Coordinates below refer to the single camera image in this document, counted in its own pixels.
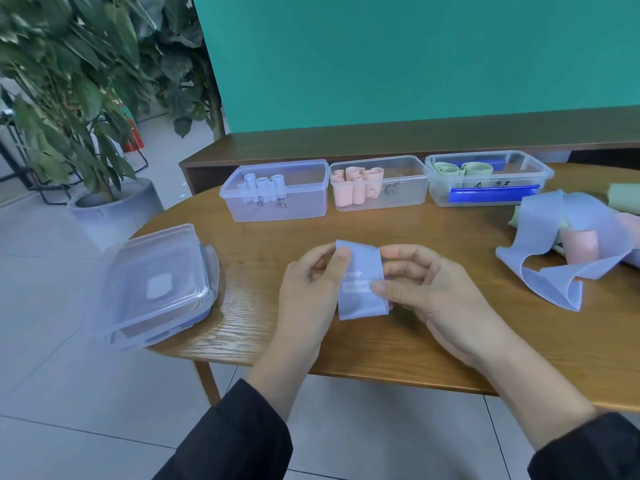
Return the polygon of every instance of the clear plastic container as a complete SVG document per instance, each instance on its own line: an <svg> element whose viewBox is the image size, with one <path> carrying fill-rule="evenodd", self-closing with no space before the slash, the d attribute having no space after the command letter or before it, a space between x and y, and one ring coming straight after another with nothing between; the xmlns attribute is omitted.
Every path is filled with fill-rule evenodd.
<svg viewBox="0 0 640 480"><path fill-rule="evenodd" d="M219 273L192 224L127 241L102 259L87 332L120 350L157 343L209 314Z"/></svg>
<svg viewBox="0 0 640 480"><path fill-rule="evenodd" d="M424 202L429 184L428 174L422 162L414 155L333 163L329 167L329 172L333 175L334 172L346 171L349 167L364 168L361 173L382 169L382 180L336 183L331 178L335 208L341 212L401 207ZM348 197L344 198L344 192L349 193L350 186L353 187L354 192L352 201L349 201Z"/></svg>
<svg viewBox="0 0 640 480"><path fill-rule="evenodd" d="M249 177L260 188L248 185ZM241 165L220 188L236 222L308 219L326 214L325 160Z"/></svg>
<svg viewBox="0 0 640 480"><path fill-rule="evenodd" d="M461 168L472 162L480 164L471 166L476 175L460 177L437 169ZM441 207L517 205L523 197L540 193L555 174L540 160L516 150L431 155L424 163L429 172L429 193Z"/></svg>

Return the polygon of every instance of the black sleeve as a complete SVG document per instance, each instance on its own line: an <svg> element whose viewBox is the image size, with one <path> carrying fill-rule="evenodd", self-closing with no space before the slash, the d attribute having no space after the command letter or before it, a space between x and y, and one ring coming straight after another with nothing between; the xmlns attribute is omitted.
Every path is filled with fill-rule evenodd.
<svg viewBox="0 0 640 480"><path fill-rule="evenodd" d="M241 379L206 412L154 480L281 480L292 452L287 425Z"/></svg>
<svg viewBox="0 0 640 480"><path fill-rule="evenodd" d="M640 479L640 431L604 414L542 448L528 470L532 480Z"/></svg>

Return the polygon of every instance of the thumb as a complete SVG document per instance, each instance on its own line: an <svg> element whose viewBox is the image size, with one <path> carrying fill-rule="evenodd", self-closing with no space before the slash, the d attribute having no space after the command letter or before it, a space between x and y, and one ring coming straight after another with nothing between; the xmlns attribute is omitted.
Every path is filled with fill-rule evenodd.
<svg viewBox="0 0 640 480"><path fill-rule="evenodd" d="M373 293L400 305L424 307L426 287L412 283L398 283L395 281L376 281L371 285Z"/></svg>
<svg viewBox="0 0 640 480"><path fill-rule="evenodd" d="M341 246L331 257L331 261L326 265L326 269L320 280L329 282L338 287L347 272L351 261L351 250L345 246Z"/></svg>

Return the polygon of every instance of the teal wall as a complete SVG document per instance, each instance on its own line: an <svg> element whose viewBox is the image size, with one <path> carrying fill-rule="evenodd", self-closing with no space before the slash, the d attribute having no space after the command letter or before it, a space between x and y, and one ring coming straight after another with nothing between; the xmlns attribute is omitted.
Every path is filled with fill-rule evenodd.
<svg viewBox="0 0 640 480"><path fill-rule="evenodd" d="M640 0L195 0L232 132L640 104Z"/></svg>

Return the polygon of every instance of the white pot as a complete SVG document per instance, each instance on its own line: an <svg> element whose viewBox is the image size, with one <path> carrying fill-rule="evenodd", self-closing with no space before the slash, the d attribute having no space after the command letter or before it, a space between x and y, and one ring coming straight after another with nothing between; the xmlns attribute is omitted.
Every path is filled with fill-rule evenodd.
<svg viewBox="0 0 640 480"><path fill-rule="evenodd" d="M152 217L164 211L153 182L139 178L122 183L122 192L111 188L118 199L107 202L101 194L85 192L68 208L100 251L128 240Z"/></svg>

